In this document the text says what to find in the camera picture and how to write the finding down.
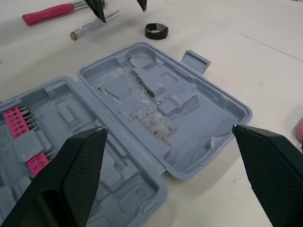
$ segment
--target molded tray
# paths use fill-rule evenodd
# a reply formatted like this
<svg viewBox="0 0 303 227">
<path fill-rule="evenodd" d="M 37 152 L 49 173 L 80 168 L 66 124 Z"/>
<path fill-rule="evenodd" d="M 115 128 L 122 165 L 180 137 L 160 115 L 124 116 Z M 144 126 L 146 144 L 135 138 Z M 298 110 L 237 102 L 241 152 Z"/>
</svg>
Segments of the molded tray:
<svg viewBox="0 0 303 227">
<path fill-rule="evenodd" d="M 202 77 L 209 65 L 191 51 L 177 62 L 138 43 L 82 67 L 77 82 L 58 78 L 1 103 L 0 112 L 27 106 L 41 130 L 18 146 L 0 114 L 0 224 L 33 180 L 20 149 L 23 158 L 48 154 L 101 125 L 108 138 L 87 226 L 145 223 L 167 199 L 163 172 L 193 177 L 232 139 L 232 125 L 252 117 Z"/>
</svg>

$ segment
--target pink object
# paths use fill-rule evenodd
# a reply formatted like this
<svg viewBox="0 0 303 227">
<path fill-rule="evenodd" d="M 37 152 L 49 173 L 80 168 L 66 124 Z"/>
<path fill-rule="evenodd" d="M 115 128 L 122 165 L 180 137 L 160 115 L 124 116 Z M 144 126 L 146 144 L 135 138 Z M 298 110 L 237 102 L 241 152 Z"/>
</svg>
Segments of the pink object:
<svg viewBox="0 0 303 227">
<path fill-rule="evenodd" d="M 46 155 L 43 152 L 40 152 L 36 156 L 32 157 L 27 161 L 30 172 L 34 177 L 49 163 Z"/>
<path fill-rule="evenodd" d="M 3 116 L 14 139 L 29 131 L 29 128 L 17 106 L 5 111 Z"/>
<path fill-rule="evenodd" d="M 32 25 L 41 20 L 57 17 L 62 14 L 68 13 L 72 11 L 74 8 L 75 7 L 72 3 L 62 4 L 62 5 L 50 7 L 48 9 L 36 13 L 24 14 L 22 15 L 22 19 L 27 25 Z"/>
<path fill-rule="evenodd" d="M 303 123 L 297 128 L 296 135 L 300 141 L 303 141 Z"/>
</svg>

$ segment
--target black ring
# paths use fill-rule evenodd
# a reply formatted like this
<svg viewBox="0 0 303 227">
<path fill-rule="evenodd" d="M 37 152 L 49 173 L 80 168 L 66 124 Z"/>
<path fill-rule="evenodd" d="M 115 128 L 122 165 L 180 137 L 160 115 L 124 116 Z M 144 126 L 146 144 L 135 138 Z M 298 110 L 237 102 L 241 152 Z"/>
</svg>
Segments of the black ring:
<svg viewBox="0 0 303 227">
<path fill-rule="evenodd" d="M 169 28 L 166 25 L 159 23 L 147 24 L 145 27 L 145 36 L 149 39 L 165 39 L 169 33 Z"/>
</svg>

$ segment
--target white table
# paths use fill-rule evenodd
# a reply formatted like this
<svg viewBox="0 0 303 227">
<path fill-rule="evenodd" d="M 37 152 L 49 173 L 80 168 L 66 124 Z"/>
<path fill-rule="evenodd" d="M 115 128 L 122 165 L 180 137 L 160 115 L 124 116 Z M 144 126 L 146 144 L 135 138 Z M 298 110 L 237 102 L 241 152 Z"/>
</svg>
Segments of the white table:
<svg viewBox="0 0 303 227">
<path fill-rule="evenodd" d="M 64 0 L 2 0 L 0 7 L 0 100 L 59 76 L 77 78 L 84 64 L 138 41 L 177 60 L 191 49 L 212 62 L 205 77 L 248 105 L 251 126 L 292 134 L 303 117 L 303 3 L 290 0 L 150 0 L 142 13 L 135 0 L 107 0 L 106 14 L 121 16 L 72 41 L 69 33 L 92 21 L 90 9 L 35 26 L 21 15 Z M 147 40 L 144 28 L 169 27 L 162 41 Z M 205 170 L 186 182 L 168 182 L 169 202 L 149 227 L 269 227 L 250 188 L 233 140 Z"/>
</svg>

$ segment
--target pink handle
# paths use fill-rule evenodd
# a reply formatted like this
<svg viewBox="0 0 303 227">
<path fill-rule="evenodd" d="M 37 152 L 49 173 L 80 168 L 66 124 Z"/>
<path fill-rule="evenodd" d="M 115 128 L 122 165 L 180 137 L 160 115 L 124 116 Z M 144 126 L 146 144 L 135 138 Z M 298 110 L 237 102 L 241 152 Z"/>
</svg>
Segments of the pink handle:
<svg viewBox="0 0 303 227">
<path fill-rule="evenodd" d="M 74 5 L 72 3 L 62 4 L 54 7 L 50 7 L 48 9 L 36 12 L 36 13 L 28 13 L 22 16 L 22 19 L 27 25 L 32 25 L 41 20 L 53 18 L 60 16 L 64 13 L 68 13 L 74 9 Z"/>
</svg>

